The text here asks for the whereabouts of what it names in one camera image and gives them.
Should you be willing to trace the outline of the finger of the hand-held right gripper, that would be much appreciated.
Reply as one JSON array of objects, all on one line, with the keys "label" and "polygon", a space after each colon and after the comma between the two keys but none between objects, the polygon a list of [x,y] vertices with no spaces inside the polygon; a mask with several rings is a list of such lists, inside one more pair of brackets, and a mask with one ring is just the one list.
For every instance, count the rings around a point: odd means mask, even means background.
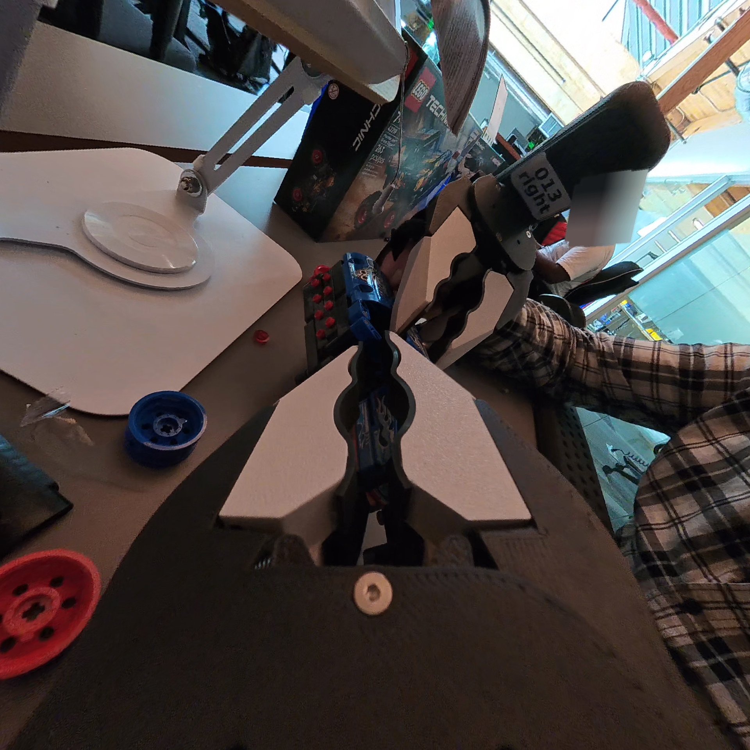
[{"label": "finger of the hand-held right gripper", "polygon": [[390,330],[404,332],[436,303],[439,291],[457,293],[457,301],[443,306],[448,318],[462,321],[456,334],[487,334],[484,300],[488,270],[475,255],[470,220],[454,209],[431,236],[411,250],[391,315]]},{"label": "finger of the hand-held right gripper", "polygon": [[438,314],[421,325],[429,359],[445,370],[485,341],[522,306],[522,275],[486,271],[452,290]]}]

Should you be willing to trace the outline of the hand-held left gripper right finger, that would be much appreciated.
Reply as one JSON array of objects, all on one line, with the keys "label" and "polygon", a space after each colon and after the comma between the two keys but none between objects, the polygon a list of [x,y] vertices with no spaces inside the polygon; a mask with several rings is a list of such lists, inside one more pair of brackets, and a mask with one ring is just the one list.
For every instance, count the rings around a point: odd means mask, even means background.
[{"label": "hand-held left gripper right finger", "polygon": [[400,437],[408,524],[438,544],[471,530],[524,527],[532,515],[474,397],[397,334],[397,376],[414,401]]}]

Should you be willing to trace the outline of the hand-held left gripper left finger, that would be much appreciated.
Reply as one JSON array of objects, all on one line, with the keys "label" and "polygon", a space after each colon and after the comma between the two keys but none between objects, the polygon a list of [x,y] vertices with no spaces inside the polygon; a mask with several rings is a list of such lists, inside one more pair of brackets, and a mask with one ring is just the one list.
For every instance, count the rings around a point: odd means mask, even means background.
[{"label": "hand-held left gripper left finger", "polygon": [[276,402],[219,511],[222,527],[273,539],[298,537],[315,564],[351,524],[359,486],[341,399],[353,385],[352,346]]}]

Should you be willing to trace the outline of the brick-built toy truck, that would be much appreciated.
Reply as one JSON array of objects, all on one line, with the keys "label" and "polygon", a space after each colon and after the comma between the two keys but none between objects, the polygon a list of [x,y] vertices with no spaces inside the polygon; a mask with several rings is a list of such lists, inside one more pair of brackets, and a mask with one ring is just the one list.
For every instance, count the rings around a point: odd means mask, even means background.
[{"label": "brick-built toy truck", "polygon": [[395,293],[367,255],[346,253],[319,265],[302,289],[306,369],[298,384],[337,359],[350,378],[334,401],[334,423],[350,449],[348,472],[383,525],[403,522],[409,490],[395,469],[396,439],[405,430],[405,390],[394,379],[398,354],[386,342]]}]

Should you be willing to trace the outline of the black dotted pad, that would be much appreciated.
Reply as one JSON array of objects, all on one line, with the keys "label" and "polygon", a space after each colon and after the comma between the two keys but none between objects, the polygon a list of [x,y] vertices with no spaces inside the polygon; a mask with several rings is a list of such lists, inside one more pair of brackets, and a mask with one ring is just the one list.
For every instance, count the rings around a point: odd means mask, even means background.
[{"label": "black dotted pad", "polygon": [[605,497],[577,409],[546,397],[535,397],[532,410],[539,452],[583,497],[610,536],[614,536]]}]

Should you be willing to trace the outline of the black toy set box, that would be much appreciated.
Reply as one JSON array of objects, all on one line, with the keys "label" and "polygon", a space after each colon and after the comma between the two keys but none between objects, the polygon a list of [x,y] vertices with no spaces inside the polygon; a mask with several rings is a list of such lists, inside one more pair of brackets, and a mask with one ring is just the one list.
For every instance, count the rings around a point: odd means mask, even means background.
[{"label": "black toy set box", "polygon": [[457,173],[481,134],[448,128],[442,73],[406,29],[405,85],[383,105],[332,80],[314,103],[275,203],[316,241],[386,238]]}]

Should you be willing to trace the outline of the blue wheel rim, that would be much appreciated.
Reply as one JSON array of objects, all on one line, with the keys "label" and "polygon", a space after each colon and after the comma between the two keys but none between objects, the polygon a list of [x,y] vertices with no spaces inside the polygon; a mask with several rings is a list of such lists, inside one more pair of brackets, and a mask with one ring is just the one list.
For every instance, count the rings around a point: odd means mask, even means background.
[{"label": "blue wheel rim", "polygon": [[157,391],[130,409],[125,450],[137,464],[161,469],[182,463],[208,424],[203,406],[180,391]]}]

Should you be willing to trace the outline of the black office chair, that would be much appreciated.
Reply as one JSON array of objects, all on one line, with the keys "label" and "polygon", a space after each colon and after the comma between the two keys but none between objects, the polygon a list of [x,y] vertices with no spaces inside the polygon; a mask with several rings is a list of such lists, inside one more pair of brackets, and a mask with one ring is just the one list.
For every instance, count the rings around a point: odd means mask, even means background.
[{"label": "black office chair", "polygon": [[638,285],[636,276],[642,268],[631,261],[618,262],[606,267],[595,277],[576,286],[566,295],[557,295],[542,282],[534,280],[530,288],[530,298],[546,305],[565,321],[579,329],[586,326],[583,308],[598,300],[619,295]]},{"label": "black office chair", "polygon": [[59,1],[43,5],[40,20],[254,95],[289,55],[224,2]]}]

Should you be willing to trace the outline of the clear plastic wrap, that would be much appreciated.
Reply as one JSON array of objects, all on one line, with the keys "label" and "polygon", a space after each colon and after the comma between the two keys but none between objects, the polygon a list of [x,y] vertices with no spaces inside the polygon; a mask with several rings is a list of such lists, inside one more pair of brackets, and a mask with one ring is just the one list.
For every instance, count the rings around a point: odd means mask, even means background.
[{"label": "clear plastic wrap", "polygon": [[66,448],[95,446],[84,427],[70,415],[70,397],[62,388],[26,404],[20,429],[38,443],[54,443]]}]

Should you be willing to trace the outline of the beige flat panel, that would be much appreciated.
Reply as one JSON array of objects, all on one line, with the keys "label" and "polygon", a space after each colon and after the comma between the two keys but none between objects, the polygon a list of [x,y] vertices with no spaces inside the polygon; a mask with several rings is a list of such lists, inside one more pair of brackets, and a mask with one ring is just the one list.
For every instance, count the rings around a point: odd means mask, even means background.
[{"label": "beige flat panel", "polygon": [[396,99],[408,51],[399,1],[216,1],[375,104]]}]

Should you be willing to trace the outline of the black cylinder part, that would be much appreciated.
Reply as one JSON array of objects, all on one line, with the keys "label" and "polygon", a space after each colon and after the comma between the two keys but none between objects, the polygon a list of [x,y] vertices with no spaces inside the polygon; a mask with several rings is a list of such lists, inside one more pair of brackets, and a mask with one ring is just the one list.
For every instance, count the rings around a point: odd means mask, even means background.
[{"label": "black cylinder part", "polygon": [[1,437],[1,558],[63,518],[73,503],[58,483]]}]

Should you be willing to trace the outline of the clear round disc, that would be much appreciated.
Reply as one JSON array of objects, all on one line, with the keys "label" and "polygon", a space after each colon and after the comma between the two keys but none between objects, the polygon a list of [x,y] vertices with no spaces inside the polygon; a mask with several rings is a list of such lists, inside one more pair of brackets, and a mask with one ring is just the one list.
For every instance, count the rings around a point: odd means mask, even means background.
[{"label": "clear round disc", "polygon": [[82,229],[99,250],[120,263],[177,275],[194,268],[199,248],[192,234],[164,215],[128,202],[103,202],[82,216]]}]

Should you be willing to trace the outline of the red wheel rim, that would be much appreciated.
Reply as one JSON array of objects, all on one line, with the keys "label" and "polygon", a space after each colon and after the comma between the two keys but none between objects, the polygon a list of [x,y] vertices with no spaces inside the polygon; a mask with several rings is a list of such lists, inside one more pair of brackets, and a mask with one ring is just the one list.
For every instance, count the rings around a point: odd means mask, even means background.
[{"label": "red wheel rim", "polygon": [[100,574],[86,556],[44,550],[1,567],[1,680],[52,661],[89,624],[101,594]]}]

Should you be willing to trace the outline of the white stand with base plate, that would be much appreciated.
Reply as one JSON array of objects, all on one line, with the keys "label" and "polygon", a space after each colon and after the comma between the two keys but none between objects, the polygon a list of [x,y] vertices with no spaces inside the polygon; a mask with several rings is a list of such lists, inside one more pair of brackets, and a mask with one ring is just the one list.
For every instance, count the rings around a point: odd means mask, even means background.
[{"label": "white stand with base plate", "polygon": [[[302,279],[293,256],[214,191],[329,80],[295,59],[187,170],[136,148],[2,154],[2,370],[103,416],[188,384]],[[103,202],[188,230],[194,268],[158,275],[99,250],[82,216]]]}]

